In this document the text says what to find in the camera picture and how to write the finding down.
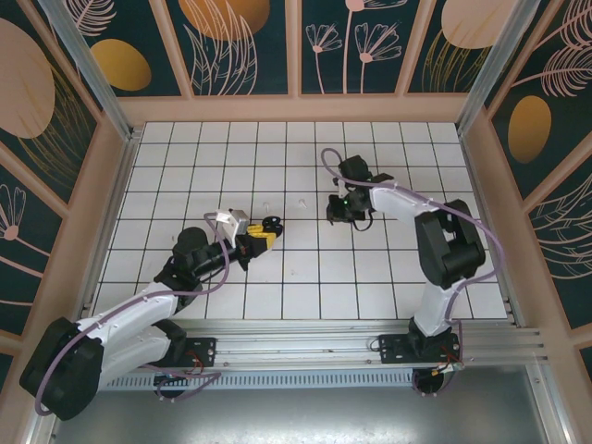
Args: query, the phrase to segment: white robotic arm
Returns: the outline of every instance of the white robotic arm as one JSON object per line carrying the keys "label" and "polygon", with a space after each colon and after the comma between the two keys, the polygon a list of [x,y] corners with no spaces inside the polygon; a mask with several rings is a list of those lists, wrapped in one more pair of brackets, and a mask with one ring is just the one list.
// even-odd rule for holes
{"label": "white robotic arm", "polygon": [[[426,283],[407,340],[418,357],[428,349],[438,353],[451,335],[450,313],[459,287],[485,262],[475,225],[431,204],[432,201],[415,198],[413,192],[398,190],[389,182],[394,179],[392,176],[372,176],[359,155],[340,162],[339,172],[334,179],[339,195],[329,196],[327,220],[353,223],[357,228],[356,221],[368,216],[372,221],[372,213],[382,212],[415,228]],[[470,216],[468,206],[461,200],[446,205]]]}
{"label": "white robotic arm", "polygon": [[168,318],[204,294],[202,283],[213,274],[231,262],[246,270],[283,232],[279,217],[249,225],[241,210],[218,211],[216,221],[224,240],[208,244],[202,229],[184,229],[145,290],[104,313],[77,322],[62,317],[45,330],[19,381],[36,397],[39,414],[44,413],[41,399],[51,413],[68,420],[114,378],[164,358],[179,362],[187,335]]}

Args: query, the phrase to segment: decorative wallpaper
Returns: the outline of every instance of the decorative wallpaper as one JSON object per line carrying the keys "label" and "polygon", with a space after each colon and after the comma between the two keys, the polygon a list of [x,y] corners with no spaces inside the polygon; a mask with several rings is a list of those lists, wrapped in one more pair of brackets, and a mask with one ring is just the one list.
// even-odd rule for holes
{"label": "decorative wallpaper", "polygon": [[96,121],[13,0],[0,36],[0,142],[68,202]]}
{"label": "decorative wallpaper", "polygon": [[592,130],[592,2],[563,3],[492,123],[525,198]]}
{"label": "decorative wallpaper", "polygon": [[592,156],[530,220],[571,328],[592,323]]}
{"label": "decorative wallpaper", "polygon": [[495,85],[493,85],[493,88],[491,89],[489,96],[485,100],[486,107],[489,107],[489,105],[491,105],[491,102],[498,94],[501,84],[506,80],[506,74],[510,69],[512,69],[514,63],[516,63],[516,59],[518,58],[520,53],[522,53],[522,50],[524,49],[526,42],[528,42],[528,39],[530,39],[531,34],[537,27],[538,21],[545,12],[545,9],[547,9],[547,6],[549,6],[549,0],[540,0],[534,18],[529,21],[528,26],[526,27],[526,30],[524,31],[524,34],[522,36],[522,39],[520,39],[520,42],[516,45],[516,48],[514,49],[512,56],[508,60],[508,63],[504,67],[503,71],[499,74],[498,80],[496,81]]}
{"label": "decorative wallpaper", "polygon": [[11,354],[0,352],[0,393],[2,393],[2,387],[8,376],[8,370],[10,370],[13,359],[14,357]]}
{"label": "decorative wallpaper", "polygon": [[409,93],[468,93],[516,0],[437,0]]}
{"label": "decorative wallpaper", "polygon": [[167,0],[195,95],[288,93],[278,0]]}
{"label": "decorative wallpaper", "polygon": [[418,2],[302,1],[302,93],[394,93]]}
{"label": "decorative wallpaper", "polygon": [[585,347],[580,349],[580,356],[582,357],[582,361],[584,362],[584,367],[588,372],[588,377],[590,378],[590,382],[592,382],[592,346]]}
{"label": "decorative wallpaper", "polygon": [[0,166],[0,330],[22,334],[61,223]]}
{"label": "decorative wallpaper", "polygon": [[180,95],[148,0],[64,0],[64,5],[116,96]]}

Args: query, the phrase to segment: metal bracket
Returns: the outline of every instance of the metal bracket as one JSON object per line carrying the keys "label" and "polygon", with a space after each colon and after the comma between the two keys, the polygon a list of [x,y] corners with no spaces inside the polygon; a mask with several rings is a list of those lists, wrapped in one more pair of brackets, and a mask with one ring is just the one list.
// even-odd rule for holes
{"label": "metal bracket", "polygon": [[422,356],[417,356],[407,334],[380,335],[378,352],[382,364],[438,364],[449,360],[447,352],[460,359],[459,338],[455,334],[447,335],[439,347],[426,349]]}
{"label": "metal bracket", "polygon": [[203,367],[213,367],[216,360],[216,338],[187,338],[185,348],[178,361],[173,361],[168,356],[158,361],[158,366],[163,368],[193,368],[195,356]]}

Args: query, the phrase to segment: grid floor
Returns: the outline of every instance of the grid floor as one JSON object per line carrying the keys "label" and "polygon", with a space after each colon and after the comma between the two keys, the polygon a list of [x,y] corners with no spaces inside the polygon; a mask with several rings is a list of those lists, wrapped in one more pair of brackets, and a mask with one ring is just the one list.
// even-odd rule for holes
{"label": "grid floor", "polygon": [[[381,214],[366,232],[330,226],[325,209],[337,187],[320,161],[326,147],[344,157],[360,154],[375,173],[389,173],[440,202],[464,199],[478,217],[451,123],[149,122],[97,286],[95,312],[142,290],[162,269],[183,228],[204,228],[213,241],[203,214],[237,208],[252,222],[280,216],[284,235],[273,251],[251,261],[247,273],[233,264],[227,285],[176,318],[410,318],[425,282],[414,230]],[[487,251],[480,271],[492,266]],[[471,286],[453,315],[506,318],[497,280]]]}

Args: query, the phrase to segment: yellow object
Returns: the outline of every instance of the yellow object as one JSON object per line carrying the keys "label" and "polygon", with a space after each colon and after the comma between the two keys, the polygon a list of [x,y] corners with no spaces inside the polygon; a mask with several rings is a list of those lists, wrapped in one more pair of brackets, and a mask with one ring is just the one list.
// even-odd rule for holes
{"label": "yellow object", "polygon": [[[236,15],[237,22],[228,12],[227,2]],[[239,40],[242,32],[232,31],[241,26],[242,17],[251,33],[261,30],[269,18],[269,0],[179,0],[179,6],[187,20],[197,31],[212,39]]]}
{"label": "yellow object", "polygon": [[532,162],[543,151],[551,131],[551,111],[547,102],[527,95],[518,102],[510,117],[508,144],[513,158],[522,164]]}
{"label": "yellow object", "polygon": [[0,128],[32,139],[45,131],[54,114],[52,67],[29,34],[3,18],[0,36]]}
{"label": "yellow object", "polygon": [[138,91],[152,80],[152,71],[140,51],[129,43],[106,39],[91,48],[107,81],[124,91]]}
{"label": "yellow object", "polygon": [[276,233],[265,233],[263,225],[250,225],[247,227],[247,233],[253,238],[267,239],[267,250],[271,249],[276,240]]}
{"label": "yellow object", "polygon": [[458,48],[488,48],[498,40],[516,1],[447,0],[442,9],[444,37]]}

